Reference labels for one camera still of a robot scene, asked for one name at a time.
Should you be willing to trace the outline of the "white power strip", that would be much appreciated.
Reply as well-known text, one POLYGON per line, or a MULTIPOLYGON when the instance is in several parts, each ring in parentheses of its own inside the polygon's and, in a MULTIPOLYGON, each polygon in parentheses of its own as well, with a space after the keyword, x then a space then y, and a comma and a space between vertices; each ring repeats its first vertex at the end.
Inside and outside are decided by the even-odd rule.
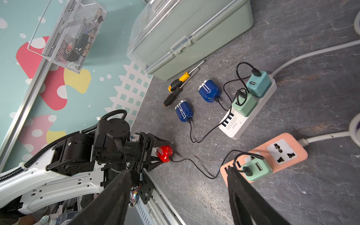
POLYGON ((250 97, 251 105, 245 104, 246 114, 241 114, 238 109, 242 106, 233 106, 229 110, 218 127, 224 134, 233 140, 237 140, 245 132, 253 119, 262 110, 265 104, 270 100, 277 89, 277 84, 272 75, 269 75, 271 85, 262 98, 250 97))

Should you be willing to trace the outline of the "green charger adapter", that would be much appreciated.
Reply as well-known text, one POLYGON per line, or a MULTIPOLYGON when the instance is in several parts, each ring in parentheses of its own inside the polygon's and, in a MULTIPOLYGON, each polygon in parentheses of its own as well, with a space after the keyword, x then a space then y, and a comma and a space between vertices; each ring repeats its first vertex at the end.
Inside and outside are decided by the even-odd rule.
POLYGON ((273 169, 265 159, 255 158, 241 167, 242 173, 249 182, 254 182, 260 178, 273 173, 273 169))
POLYGON ((232 108, 244 117, 248 117, 257 106, 256 99, 245 89, 237 90, 232 108))
POLYGON ((272 85, 272 81, 267 72, 261 71, 261 76, 252 75, 247 81, 250 93, 256 98, 263 98, 272 85))

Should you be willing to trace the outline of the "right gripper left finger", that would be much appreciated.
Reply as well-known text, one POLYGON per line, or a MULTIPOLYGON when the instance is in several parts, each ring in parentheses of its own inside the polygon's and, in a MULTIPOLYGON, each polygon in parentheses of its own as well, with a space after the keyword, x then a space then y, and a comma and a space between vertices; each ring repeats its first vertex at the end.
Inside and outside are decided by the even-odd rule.
POLYGON ((70 224, 123 225, 131 187, 132 172, 129 170, 122 171, 70 224))

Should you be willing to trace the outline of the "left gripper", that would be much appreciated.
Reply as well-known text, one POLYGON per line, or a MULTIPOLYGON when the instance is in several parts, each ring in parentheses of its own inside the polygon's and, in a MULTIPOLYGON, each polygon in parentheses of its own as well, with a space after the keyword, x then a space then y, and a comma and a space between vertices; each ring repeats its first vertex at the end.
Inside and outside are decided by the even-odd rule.
POLYGON ((151 133, 135 133, 128 135, 124 148, 127 150, 124 156, 125 166, 138 173, 145 169, 147 172, 164 164, 159 157, 152 156, 153 148, 170 145, 170 141, 159 138, 151 133))

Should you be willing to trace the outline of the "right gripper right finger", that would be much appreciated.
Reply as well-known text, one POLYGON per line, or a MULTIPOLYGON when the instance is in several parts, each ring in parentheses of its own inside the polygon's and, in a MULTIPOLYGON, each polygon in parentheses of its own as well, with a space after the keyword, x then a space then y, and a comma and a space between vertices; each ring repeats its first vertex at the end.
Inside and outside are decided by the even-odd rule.
POLYGON ((227 170, 229 202, 236 225, 288 225, 234 167, 227 170))

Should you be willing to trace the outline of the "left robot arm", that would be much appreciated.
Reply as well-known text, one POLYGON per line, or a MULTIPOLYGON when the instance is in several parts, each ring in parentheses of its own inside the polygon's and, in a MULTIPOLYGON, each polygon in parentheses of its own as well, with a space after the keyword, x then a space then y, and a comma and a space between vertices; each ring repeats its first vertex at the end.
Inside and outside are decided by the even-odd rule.
POLYGON ((131 140, 127 112, 56 139, 1 176, 1 217, 31 214, 53 203, 100 193, 123 170, 142 173, 170 161, 170 142, 140 132, 131 140))

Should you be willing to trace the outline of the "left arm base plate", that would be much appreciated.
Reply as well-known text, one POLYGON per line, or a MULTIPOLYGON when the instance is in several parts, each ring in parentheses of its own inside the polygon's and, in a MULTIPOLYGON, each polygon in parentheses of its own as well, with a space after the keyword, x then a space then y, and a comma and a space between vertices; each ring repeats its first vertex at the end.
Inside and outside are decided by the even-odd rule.
POLYGON ((146 171, 142 172, 140 178, 139 185, 131 191, 131 199, 136 203, 141 200, 146 205, 152 199, 155 185, 146 171))

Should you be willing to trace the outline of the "orange power strip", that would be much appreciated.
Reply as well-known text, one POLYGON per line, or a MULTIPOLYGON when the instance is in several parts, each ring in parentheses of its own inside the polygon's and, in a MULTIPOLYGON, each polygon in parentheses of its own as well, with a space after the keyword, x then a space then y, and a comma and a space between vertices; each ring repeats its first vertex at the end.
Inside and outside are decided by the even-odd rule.
MULTIPOLYGON (((298 143, 298 141, 289 133, 283 133, 265 142, 264 144, 251 150, 250 153, 263 156, 273 169, 273 173, 284 170, 308 158, 308 153, 306 152, 304 147, 302 147, 298 143)), ((228 183, 227 170, 230 167, 233 167, 235 165, 237 169, 241 170, 242 166, 255 158, 256 157, 249 155, 242 155, 237 158, 237 161, 235 163, 233 161, 230 161, 224 164, 221 167, 220 173, 225 183, 228 183)))

